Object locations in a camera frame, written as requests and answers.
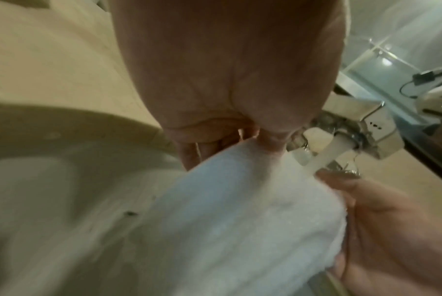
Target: chrome faucet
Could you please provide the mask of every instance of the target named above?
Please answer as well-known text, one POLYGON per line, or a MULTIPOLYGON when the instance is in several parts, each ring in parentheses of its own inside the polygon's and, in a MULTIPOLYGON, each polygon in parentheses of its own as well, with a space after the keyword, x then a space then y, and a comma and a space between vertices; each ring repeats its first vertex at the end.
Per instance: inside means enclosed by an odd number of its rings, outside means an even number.
POLYGON ((322 112, 288 144, 292 151, 307 146, 302 134, 318 127, 332 135, 343 133, 353 139, 356 150, 384 159, 404 147, 397 126, 382 101, 331 94, 322 112))

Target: skin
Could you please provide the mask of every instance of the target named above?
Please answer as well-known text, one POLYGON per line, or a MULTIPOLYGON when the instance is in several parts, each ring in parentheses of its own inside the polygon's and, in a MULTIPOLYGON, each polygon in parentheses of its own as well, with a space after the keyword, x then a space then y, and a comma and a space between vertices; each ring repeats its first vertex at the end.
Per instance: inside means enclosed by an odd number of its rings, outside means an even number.
POLYGON ((442 223, 409 196, 365 179, 320 172, 348 207, 331 271, 358 296, 442 296, 442 223))
POLYGON ((341 0, 115 0, 133 82, 187 169, 256 136, 281 153, 320 111, 344 46, 341 0))

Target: white cloth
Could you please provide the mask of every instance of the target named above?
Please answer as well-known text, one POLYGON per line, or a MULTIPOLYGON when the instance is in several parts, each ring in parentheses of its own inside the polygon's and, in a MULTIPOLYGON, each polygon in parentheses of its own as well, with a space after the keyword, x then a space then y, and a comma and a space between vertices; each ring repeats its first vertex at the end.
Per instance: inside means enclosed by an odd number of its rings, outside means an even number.
POLYGON ((140 291, 291 295, 333 264, 345 215, 340 199, 291 155, 241 143, 180 180, 134 231, 140 291))

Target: water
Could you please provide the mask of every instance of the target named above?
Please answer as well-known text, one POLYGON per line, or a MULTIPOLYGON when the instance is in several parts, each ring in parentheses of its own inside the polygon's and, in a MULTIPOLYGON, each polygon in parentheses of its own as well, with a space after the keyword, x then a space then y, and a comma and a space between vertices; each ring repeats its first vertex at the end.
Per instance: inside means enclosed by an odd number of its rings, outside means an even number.
POLYGON ((351 138, 342 134, 337 134, 325 149, 310 160, 305 166, 305 170, 312 176, 319 169, 326 167, 332 161, 337 159, 338 156, 355 147, 356 143, 351 138))

